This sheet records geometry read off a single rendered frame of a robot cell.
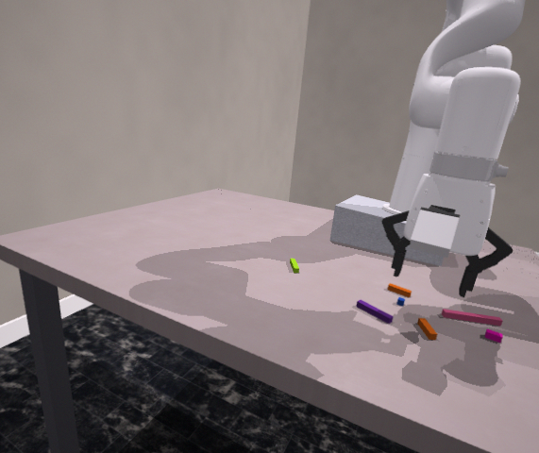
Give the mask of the purple rod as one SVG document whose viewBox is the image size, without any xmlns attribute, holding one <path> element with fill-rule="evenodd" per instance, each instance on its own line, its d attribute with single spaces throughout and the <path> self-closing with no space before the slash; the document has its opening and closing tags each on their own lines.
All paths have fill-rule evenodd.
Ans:
<svg viewBox="0 0 539 453">
<path fill-rule="evenodd" d="M 388 313 L 386 313 L 386 312 L 384 312 L 384 311 L 382 311 L 382 310 L 380 310 L 380 309 L 378 309 L 378 308 L 376 308 L 376 307 L 374 307 L 374 306 L 372 306 L 372 305 L 370 305 L 370 304 L 368 304 L 368 303 L 366 303 L 366 302 L 364 302 L 362 300 L 357 301 L 357 306 L 356 307 L 370 313 L 371 315 L 379 318 L 380 320 L 384 321 L 387 324 L 390 324 L 393 321 L 394 316 L 392 316 L 392 315 L 390 315 L 390 314 L 388 314 Z"/>
</svg>

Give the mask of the small magenta block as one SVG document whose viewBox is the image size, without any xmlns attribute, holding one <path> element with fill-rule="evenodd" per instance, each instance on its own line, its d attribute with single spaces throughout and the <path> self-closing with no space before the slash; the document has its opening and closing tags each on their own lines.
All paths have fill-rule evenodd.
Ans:
<svg viewBox="0 0 539 453">
<path fill-rule="evenodd" d="M 501 343 L 502 334 L 495 332 L 493 330 L 487 329 L 485 333 L 485 338 Z"/>
</svg>

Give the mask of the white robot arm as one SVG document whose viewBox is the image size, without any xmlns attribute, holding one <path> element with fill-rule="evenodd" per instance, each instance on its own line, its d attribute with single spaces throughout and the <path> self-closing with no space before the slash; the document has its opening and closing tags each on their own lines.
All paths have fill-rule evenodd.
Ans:
<svg viewBox="0 0 539 453">
<path fill-rule="evenodd" d="M 517 110 L 520 77 L 510 70 L 511 51 L 495 44 L 517 30 L 524 6 L 525 0 L 446 0 L 442 33 L 417 70 L 409 135 L 383 210 L 409 210 L 425 173 L 477 181 L 506 177 L 509 167 L 496 159 Z M 421 207 L 410 248 L 447 258 L 460 218 L 454 213 Z"/>
</svg>

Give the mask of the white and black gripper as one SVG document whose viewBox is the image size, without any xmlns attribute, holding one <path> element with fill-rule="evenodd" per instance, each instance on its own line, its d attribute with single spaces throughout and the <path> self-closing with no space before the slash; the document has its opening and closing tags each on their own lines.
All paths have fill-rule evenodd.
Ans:
<svg viewBox="0 0 539 453">
<path fill-rule="evenodd" d="M 489 184 L 490 183 L 490 184 Z M 410 211 L 385 217 L 382 220 L 386 237 L 395 250 L 391 268 L 398 277 L 410 244 L 413 229 L 422 208 L 431 205 L 453 209 L 460 214 L 450 252 L 465 255 L 469 264 L 466 266 L 459 289 L 459 295 L 465 297 L 466 291 L 472 292 L 479 273 L 497 265 L 513 253 L 512 247 L 502 240 L 489 226 L 496 185 L 490 181 L 477 181 L 451 176 L 442 176 L 429 172 L 423 174 L 416 189 Z M 425 193 L 425 190 L 427 190 Z M 406 221 L 407 220 L 407 221 Z M 400 239 L 394 224 L 406 221 L 404 237 Z M 485 222 L 484 222 L 485 221 Z M 496 250 L 479 258 L 484 240 Z"/>
</svg>

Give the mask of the orange rectangular bar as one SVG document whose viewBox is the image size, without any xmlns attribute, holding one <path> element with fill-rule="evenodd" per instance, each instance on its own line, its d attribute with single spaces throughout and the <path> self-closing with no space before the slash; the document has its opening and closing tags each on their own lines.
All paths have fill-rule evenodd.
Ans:
<svg viewBox="0 0 539 453">
<path fill-rule="evenodd" d="M 437 333 L 425 318 L 419 318 L 417 324 L 421 327 L 429 340 L 436 340 Z"/>
<path fill-rule="evenodd" d="M 391 284 L 391 283 L 388 285 L 388 289 L 387 289 L 387 290 L 392 291 L 392 292 L 397 293 L 397 294 L 401 294 L 401 295 L 407 296 L 407 297 L 410 297 L 410 296 L 411 296 L 411 293 L 412 293 L 412 291 L 410 291 L 410 290 L 401 288 L 401 287 L 396 286 L 396 285 Z"/>
</svg>

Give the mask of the pink rod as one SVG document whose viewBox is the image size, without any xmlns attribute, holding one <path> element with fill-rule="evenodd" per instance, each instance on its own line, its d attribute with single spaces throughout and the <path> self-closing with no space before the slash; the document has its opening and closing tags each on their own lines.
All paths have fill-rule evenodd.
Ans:
<svg viewBox="0 0 539 453">
<path fill-rule="evenodd" d="M 456 310 L 442 310 L 442 315 L 445 318 L 458 319 L 476 323 L 483 323 L 495 326 L 501 326 L 502 320 L 499 317 L 488 316 L 476 313 L 469 313 Z"/>
</svg>

